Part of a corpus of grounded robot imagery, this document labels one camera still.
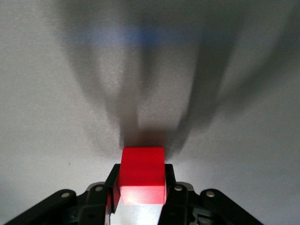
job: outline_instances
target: white surface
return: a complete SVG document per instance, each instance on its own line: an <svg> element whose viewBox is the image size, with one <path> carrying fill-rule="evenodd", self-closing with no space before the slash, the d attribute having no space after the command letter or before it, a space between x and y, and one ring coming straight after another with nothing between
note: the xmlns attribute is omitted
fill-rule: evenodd
<svg viewBox="0 0 300 225"><path fill-rule="evenodd" d="M3 0L0 223L164 145L178 181L300 221L298 1ZM155 224L120 204L112 224Z"/></svg>

